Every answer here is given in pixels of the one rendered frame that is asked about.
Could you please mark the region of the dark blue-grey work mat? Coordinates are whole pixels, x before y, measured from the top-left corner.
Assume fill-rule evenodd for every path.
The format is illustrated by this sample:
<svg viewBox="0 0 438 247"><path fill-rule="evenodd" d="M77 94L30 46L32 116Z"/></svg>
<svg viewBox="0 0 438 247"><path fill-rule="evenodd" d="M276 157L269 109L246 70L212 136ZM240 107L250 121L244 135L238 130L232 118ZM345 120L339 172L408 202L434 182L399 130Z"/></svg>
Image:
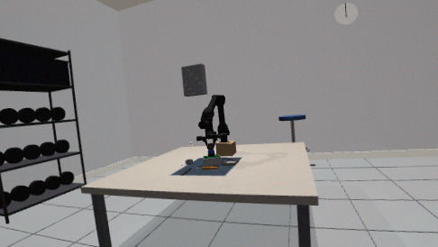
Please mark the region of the dark blue-grey work mat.
<svg viewBox="0 0 438 247"><path fill-rule="evenodd" d="M172 173L170 176L180 176L187 169L191 169L184 176L224 176L225 177L233 169L234 166L223 166L223 162L225 162L227 159L239 159L240 161L242 158L243 157L221 158L222 164L212 165L212 166L205 166L203 162L203 158L198 158L197 160L194 160L192 164L186 165L182 169L179 169L178 171ZM203 167L217 167L217 169L202 169Z"/></svg>

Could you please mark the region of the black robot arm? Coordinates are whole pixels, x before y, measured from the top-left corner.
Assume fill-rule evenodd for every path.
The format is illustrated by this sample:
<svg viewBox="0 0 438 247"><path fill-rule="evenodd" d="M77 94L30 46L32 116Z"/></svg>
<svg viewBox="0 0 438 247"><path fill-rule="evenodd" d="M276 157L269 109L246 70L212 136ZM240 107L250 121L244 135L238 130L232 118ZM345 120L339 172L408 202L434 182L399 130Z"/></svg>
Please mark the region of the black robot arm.
<svg viewBox="0 0 438 247"><path fill-rule="evenodd" d="M211 128L213 127L213 117L214 117L214 108L217 105L218 107L218 115L219 115L219 125L218 125L218 134L222 134L224 137L220 142L228 142L227 135L230 135L227 124L224 120L224 103L225 96L224 95L212 95L212 99L207 108L202 113L201 121L198 126L200 129ZM207 139L213 139L216 137L216 132L213 130L211 132L206 131Z"/></svg>

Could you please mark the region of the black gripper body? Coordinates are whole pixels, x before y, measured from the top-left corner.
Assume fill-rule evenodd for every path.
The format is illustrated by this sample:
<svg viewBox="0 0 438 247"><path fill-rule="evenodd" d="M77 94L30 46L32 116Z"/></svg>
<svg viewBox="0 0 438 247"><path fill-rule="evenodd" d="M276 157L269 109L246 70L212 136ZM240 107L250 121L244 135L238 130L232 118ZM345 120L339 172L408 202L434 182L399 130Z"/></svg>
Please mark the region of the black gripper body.
<svg viewBox="0 0 438 247"><path fill-rule="evenodd" d="M213 130L213 127L211 127L211 128L205 128L205 137L202 137L202 136L197 136L196 137L196 140L197 141L206 141L206 139L207 139L207 136L206 136L206 131L208 131L208 132L211 132ZM219 139L222 139L224 136L220 133L220 134L217 134L216 135L216 137L214 137L214 140L216 140L217 138L219 138Z"/></svg>

